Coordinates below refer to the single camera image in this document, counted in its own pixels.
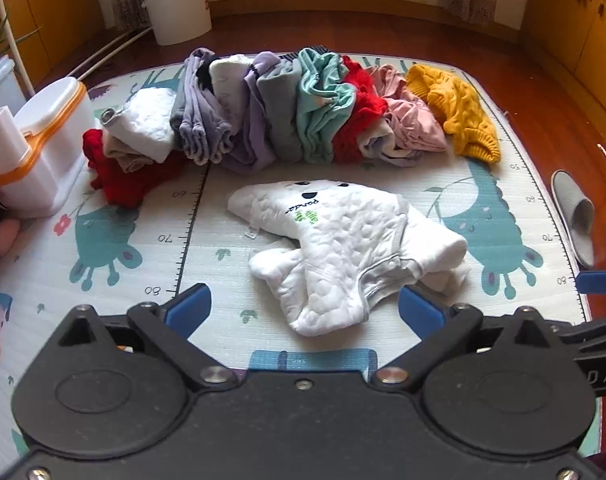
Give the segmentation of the grey garment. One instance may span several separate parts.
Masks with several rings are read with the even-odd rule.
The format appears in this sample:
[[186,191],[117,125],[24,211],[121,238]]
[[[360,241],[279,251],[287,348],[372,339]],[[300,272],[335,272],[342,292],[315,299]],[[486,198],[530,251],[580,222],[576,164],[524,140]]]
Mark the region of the grey garment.
[[282,58],[256,81],[264,104],[271,146],[284,162],[299,162],[303,157],[297,134],[297,92],[301,78],[300,62]]

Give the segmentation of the dark red garment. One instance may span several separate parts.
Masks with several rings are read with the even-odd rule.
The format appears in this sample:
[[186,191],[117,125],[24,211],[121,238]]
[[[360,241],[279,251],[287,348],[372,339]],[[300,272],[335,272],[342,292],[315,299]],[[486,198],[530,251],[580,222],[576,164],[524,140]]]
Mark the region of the dark red garment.
[[104,191],[109,205],[126,209],[139,207],[149,192],[179,177],[187,165],[183,155],[172,152],[162,164],[153,162],[134,172],[124,172],[115,159],[104,155],[99,129],[84,132],[83,153],[88,160],[88,168],[96,172],[96,177],[90,182],[92,188]]

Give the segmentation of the grey slipper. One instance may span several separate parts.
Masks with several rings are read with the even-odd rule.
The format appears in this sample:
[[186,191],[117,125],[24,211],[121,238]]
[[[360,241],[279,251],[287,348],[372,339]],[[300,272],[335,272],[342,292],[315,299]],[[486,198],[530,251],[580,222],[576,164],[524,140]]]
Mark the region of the grey slipper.
[[591,237],[596,214],[594,203],[565,170],[552,174],[551,192],[575,259],[583,268],[591,269],[595,264]]

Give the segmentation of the white folded garment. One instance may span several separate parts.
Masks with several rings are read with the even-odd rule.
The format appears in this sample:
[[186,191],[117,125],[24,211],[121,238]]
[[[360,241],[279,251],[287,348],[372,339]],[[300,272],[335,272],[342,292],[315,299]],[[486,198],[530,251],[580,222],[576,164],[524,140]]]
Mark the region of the white folded garment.
[[175,133],[169,124],[174,101],[172,90],[146,88],[123,106],[106,108],[100,115],[104,155],[125,172],[163,164],[175,145]]

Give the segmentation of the cream lilac garment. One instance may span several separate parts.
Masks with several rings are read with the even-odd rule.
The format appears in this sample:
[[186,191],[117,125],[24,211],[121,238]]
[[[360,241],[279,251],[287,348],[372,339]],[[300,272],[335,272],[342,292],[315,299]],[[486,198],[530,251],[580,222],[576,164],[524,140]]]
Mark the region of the cream lilac garment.
[[422,162],[423,155],[420,151],[396,146],[395,134],[384,118],[375,120],[358,133],[356,142],[361,155],[368,159],[380,159],[402,168],[414,167]]

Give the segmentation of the teal green garment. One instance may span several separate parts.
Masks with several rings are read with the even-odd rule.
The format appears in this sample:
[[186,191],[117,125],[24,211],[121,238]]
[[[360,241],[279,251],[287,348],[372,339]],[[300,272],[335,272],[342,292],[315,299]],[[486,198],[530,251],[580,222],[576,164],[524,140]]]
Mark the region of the teal green garment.
[[330,164],[333,138],[352,115],[356,101],[349,70],[335,52],[304,48],[297,55],[302,77],[297,86],[297,134],[305,162]]

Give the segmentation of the pink garment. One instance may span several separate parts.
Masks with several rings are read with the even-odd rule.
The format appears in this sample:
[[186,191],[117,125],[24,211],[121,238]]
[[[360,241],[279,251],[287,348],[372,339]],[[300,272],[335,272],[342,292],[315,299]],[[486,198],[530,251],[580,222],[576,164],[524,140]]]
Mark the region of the pink garment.
[[373,90],[387,103],[384,119],[394,133],[395,147],[405,152],[440,153],[445,133],[425,101],[415,96],[405,78],[390,64],[367,68]]

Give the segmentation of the yellow knit sweater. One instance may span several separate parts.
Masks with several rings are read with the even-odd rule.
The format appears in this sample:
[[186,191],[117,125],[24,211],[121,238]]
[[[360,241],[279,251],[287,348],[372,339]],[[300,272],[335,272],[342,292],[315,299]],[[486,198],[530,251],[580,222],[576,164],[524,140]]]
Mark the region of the yellow knit sweater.
[[469,82],[448,70],[413,64],[406,73],[406,87],[428,105],[443,131],[452,138],[456,155],[489,165],[500,162],[496,128]]

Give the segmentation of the purple garment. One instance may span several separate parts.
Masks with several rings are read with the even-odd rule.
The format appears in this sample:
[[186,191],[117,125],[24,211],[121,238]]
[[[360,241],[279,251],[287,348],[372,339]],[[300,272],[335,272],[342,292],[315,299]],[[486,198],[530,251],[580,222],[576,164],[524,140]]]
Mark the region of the purple garment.
[[279,62],[280,58],[275,53],[260,52],[238,78],[239,117],[235,119],[235,124],[239,130],[233,136],[233,149],[223,159],[223,166],[237,174],[254,174],[275,162],[276,155],[268,139],[269,123],[257,80]]

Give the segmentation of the white quilted baby garment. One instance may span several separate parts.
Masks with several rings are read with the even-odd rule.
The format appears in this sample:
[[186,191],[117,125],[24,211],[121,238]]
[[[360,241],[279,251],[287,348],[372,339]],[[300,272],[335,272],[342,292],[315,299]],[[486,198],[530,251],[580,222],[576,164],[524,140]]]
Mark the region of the white quilted baby garment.
[[361,324],[406,285],[452,295],[467,278],[468,243],[404,197],[341,181],[248,185],[228,210],[281,240],[249,260],[291,327],[317,337]]

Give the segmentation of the white orange storage box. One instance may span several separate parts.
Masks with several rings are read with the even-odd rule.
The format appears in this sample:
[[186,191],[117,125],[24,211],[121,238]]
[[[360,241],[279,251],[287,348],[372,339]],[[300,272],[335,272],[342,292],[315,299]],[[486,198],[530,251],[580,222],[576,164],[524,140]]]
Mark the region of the white orange storage box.
[[0,202],[19,219],[48,217],[66,202],[95,127],[85,84],[58,79],[17,113],[0,107]]

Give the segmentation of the red garment in pile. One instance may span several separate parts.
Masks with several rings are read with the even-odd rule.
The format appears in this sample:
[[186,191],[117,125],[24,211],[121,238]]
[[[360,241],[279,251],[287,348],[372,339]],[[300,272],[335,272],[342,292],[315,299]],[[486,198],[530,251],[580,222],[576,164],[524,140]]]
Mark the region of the red garment in pile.
[[342,62],[347,68],[343,81],[355,89],[355,101],[349,118],[332,139],[333,161],[336,164],[356,164],[364,158],[357,137],[382,118],[388,105],[376,94],[373,77],[361,64],[348,55],[342,56]]

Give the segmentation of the cartoon foam play mat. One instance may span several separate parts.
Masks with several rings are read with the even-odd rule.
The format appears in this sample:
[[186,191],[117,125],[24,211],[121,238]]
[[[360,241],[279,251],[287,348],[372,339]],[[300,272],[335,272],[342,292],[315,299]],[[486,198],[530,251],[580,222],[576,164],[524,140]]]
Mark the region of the cartoon foam play mat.
[[590,317],[587,299],[576,292],[576,262],[544,181],[486,92],[480,101],[501,151],[500,162],[490,167],[451,153],[425,155],[411,168],[376,159],[346,166],[275,162],[256,174],[235,174],[190,164],[139,207],[120,211],[109,205],[104,192],[92,188],[82,133],[107,108],[142,89],[173,89],[181,75],[183,67],[174,64],[112,78],[88,91],[71,138],[46,142],[45,180],[36,188],[17,181],[0,193],[9,213],[22,220],[15,243],[0,259],[0,472],[26,449],[10,408],[16,385],[77,304],[120,314],[137,302],[162,304],[193,284],[206,284],[212,306],[191,341],[236,370],[369,373],[417,342],[394,297],[348,330],[318,338],[290,330],[277,300],[249,270],[250,258],[273,237],[252,231],[227,209],[228,197],[247,184],[342,180],[403,196],[467,238],[469,272],[455,300],[490,315],[532,306],[572,324]]

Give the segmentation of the lavender ribbed garment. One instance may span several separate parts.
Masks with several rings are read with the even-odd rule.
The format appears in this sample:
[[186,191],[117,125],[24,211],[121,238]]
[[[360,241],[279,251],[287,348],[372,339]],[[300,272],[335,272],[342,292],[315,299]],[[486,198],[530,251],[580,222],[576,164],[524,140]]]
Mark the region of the lavender ribbed garment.
[[210,65],[216,60],[207,48],[190,53],[169,115],[177,148],[199,166],[219,164],[231,151],[231,125],[212,91]]

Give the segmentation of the wooden cabinet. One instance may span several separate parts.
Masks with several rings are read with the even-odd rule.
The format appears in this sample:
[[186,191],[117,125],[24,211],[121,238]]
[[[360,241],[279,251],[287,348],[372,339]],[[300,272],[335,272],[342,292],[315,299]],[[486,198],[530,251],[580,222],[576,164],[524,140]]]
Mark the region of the wooden cabinet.
[[527,0],[522,32],[606,111],[606,0]]

